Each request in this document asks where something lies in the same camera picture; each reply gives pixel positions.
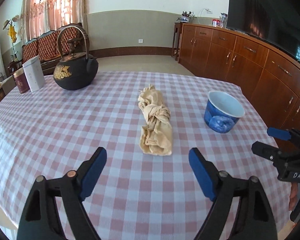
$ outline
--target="black flat screen tv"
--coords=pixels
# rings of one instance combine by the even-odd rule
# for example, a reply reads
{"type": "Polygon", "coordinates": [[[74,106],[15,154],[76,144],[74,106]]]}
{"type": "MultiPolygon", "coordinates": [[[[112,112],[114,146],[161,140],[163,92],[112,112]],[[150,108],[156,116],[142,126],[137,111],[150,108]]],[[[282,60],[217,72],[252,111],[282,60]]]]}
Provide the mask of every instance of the black flat screen tv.
{"type": "Polygon", "coordinates": [[[288,0],[229,0],[227,28],[262,39],[300,61],[300,16],[288,0]]]}

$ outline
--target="blue cup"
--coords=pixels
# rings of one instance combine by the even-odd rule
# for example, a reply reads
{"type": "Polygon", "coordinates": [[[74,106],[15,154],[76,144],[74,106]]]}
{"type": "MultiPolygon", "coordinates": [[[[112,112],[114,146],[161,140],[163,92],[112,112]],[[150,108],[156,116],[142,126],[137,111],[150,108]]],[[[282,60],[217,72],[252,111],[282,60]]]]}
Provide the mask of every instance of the blue cup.
{"type": "Polygon", "coordinates": [[[244,109],[233,96],[222,91],[210,91],[204,121],[218,133],[229,132],[244,116],[244,109]]]}

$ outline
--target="bowl rim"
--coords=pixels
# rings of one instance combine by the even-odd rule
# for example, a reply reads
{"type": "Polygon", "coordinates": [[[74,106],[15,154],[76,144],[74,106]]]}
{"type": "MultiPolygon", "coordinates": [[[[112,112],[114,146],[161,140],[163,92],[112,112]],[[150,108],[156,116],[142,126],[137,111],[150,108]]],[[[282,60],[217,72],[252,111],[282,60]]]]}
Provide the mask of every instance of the bowl rim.
{"type": "Polygon", "coordinates": [[[235,97],[231,96],[230,94],[226,93],[226,92],[223,92],[223,91],[220,91],[220,90],[211,90],[211,91],[208,92],[208,100],[210,101],[210,103],[211,103],[216,109],[218,109],[218,110],[221,111],[222,113],[227,114],[227,115],[229,115],[229,116],[231,116],[231,117],[241,118],[241,117],[243,117],[243,116],[246,114],[246,112],[245,112],[245,110],[244,110],[242,104],[239,102],[239,100],[236,99],[235,97]],[[241,116],[240,116],[240,115],[233,115],[233,114],[228,114],[228,113],[226,113],[225,111],[221,110],[219,107],[217,107],[217,106],[210,100],[210,93],[213,93],[213,92],[223,93],[223,94],[226,94],[226,95],[232,97],[232,98],[233,98],[235,101],[237,101],[237,102],[239,103],[239,105],[242,107],[243,114],[242,114],[241,116]]]}

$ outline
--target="knotted cloth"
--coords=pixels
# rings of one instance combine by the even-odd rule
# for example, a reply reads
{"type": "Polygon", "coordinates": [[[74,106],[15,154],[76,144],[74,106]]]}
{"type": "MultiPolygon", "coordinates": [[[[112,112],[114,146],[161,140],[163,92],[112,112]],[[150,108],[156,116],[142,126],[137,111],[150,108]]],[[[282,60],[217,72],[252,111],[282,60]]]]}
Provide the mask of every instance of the knotted cloth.
{"type": "Polygon", "coordinates": [[[147,123],[142,126],[141,149],[147,154],[171,155],[173,138],[170,110],[164,105],[161,91],[149,85],[141,92],[138,101],[147,123]]]}

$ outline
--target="human hand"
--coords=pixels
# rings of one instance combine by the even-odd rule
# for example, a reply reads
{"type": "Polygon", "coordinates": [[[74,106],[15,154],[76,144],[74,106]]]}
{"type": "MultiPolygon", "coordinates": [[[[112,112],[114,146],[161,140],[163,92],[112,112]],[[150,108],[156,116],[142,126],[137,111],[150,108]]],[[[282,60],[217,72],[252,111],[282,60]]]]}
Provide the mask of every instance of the human hand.
{"type": "Polygon", "coordinates": [[[297,194],[298,194],[298,183],[291,183],[291,192],[290,192],[290,201],[289,201],[289,211],[293,210],[295,205],[297,204],[297,194]]]}

